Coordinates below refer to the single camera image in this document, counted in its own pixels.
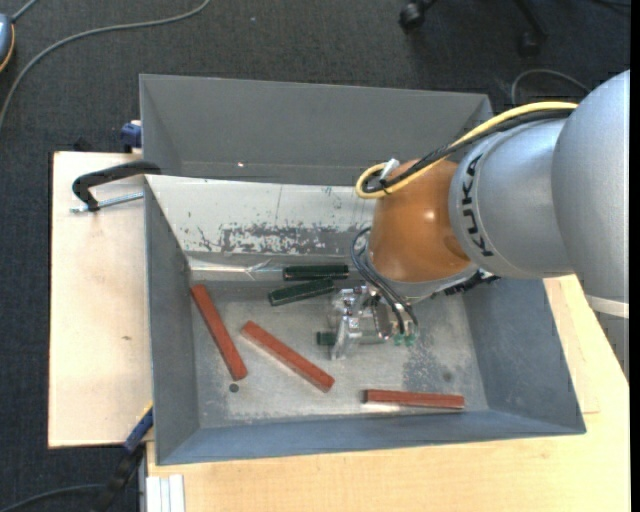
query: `plywood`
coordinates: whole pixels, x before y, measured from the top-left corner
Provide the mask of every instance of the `plywood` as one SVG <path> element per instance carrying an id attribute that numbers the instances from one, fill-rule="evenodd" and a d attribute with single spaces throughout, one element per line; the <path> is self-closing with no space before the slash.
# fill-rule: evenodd
<path id="1" fill-rule="evenodd" d="M 138 158 L 59 152 L 53 160 L 49 446 L 120 443 L 151 400 L 142 201 L 74 214 L 73 180 Z M 97 187 L 100 199 L 141 179 Z"/>

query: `wooden board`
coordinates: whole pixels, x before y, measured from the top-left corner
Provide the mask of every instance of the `wooden board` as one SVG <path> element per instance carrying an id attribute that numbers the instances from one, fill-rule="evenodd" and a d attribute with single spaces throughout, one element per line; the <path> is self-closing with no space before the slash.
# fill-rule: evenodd
<path id="1" fill-rule="evenodd" d="M 50 446 L 122 442 L 151 396 L 142 203 L 68 212 L 76 176 L 131 158 L 54 158 Z M 147 471 L 183 474 L 190 512 L 629 510 L 628 384 L 575 277 L 545 286 L 585 435 L 162 467 L 150 445 Z"/>
<path id="2" fill-rule="evenodd" d="M 142 201 L 74 214 L 73 180 L 138 158 L 59 152 L 53 160 L 49 446 L 120 443 L 151 400 Z M 141 190 L 132 178 L 105 199 Z"/>

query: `red wooden stick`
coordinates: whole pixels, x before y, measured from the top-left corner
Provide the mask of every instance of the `red wooden stick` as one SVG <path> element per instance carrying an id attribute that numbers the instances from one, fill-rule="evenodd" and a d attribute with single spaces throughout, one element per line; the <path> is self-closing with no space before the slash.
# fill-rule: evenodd
<path id="1" fill-rule="evenodd" d="M 193 286 L 191 288 L 191 296 L 198 306 L 204 323 L 207 324 L 209 333 L 218 346 L 218 350 L 220 350 L 222 359 L 227 365 L 233 380 L 244 379 L 249 373 L 247 367 L 244 365 L 231 336 L 229 336 L 227 328 L 222 323 L 222 318 L 220 318 L 218 310 L 213 305 L 207 289 L 201 284 Z"/>
<path id="2" fill-rule="evenodd" d="M 389 391 L 386 389 L 366 389 L 364 401 L 414 407 L 437 407 L 440 409 L 462 409 L 464 407 L 464 397 L 462 395 L 412 393 L 410 391 Z"/>
<path id="3" fill-rule="evenodd" d="M 331 386 L 333 386 L 335 379 L 331 375 L 302 357 L 295 350 L 289 348 L 254 322 L 247 322 L 242 328 L 241 333 L 249 341 L 265 349 L 321 391 L 326 393 L 331 389 Z"/>

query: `dark carpet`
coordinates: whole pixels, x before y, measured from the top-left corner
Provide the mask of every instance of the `dark carpet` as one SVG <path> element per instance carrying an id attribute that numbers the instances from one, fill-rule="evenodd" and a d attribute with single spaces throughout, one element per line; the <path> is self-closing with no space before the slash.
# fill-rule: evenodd
<path id="1" fill-rule="evenodd" d="M 0 0 L 0 12 L 13 14 L 23 1 Z M 0 73 L 0 103 L 23 66 L 55 41 L 198 3 L 36 3 L 18 21 L 17 54 Z M 500 111 L 524 70 L 549 68 L 593 88 L 630 67 L 629 8 L 532 3 L 549 38 L 529 59 L 515 47 L 526 21 L 507 0 L 442 0 L 409 36 L 397 24 L 400 0 L 213 0 L 190 20 L 99 35 L 39 63 L 0 132 L 0 509 L 58 487 L 105 482 L 119 457 L 117 447 L 47 449 L 52 151 L 72 149 L 79 137 L 96 151 L 122 151 L 119 129 L 139 117 L 139 73 L 481 92 Z M 531 76 L 519 101 L 582 94 L 561 79 Z M 62 497 L 30 510 L 86 510 L 90 498 Z M 135 509 L 135 492 L 113 506 Z"/>

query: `metal part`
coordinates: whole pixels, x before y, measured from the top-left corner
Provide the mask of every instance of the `metal part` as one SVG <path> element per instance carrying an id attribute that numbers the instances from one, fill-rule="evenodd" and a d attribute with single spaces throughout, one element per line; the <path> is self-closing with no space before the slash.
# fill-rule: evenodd
<path id="1" fill-rule="evenodd" d="M 389 159 L 389 161 L 384 164 L 382 171 L 380 172 L 380 179 L 385 179 L 394 169 L 396 169 L 400 165 L 400 162 L 395 158 Z"/>
<path id="2" fill-rule="evenodd" d="M 571 272 L 552 197 L 552 160 L 566 120 L 495 134 L 471 150 L 451 182 L 449 218 L 479 267 L 523 279 Z"/>
<path id="3" fill-rule="evenodd" d="M 98 201 L 97 206 L 98 209 L 106 208 L 107 206 L 115 206 L 116 204 L 128 203 L 130 201 L 135 201 L 136 199 L 142 199 L 144 197 L 144 192 L 135 192 L 133 194 L 127 194 L 124 196 L 114 197 L 112 199 L 104 199 L 103 201 Z M 69 209 L 71 213 L 84 213 L 91 211 L 89 210 L 89 205 L 83 204 L 82 206 L 74 206 Z"/>

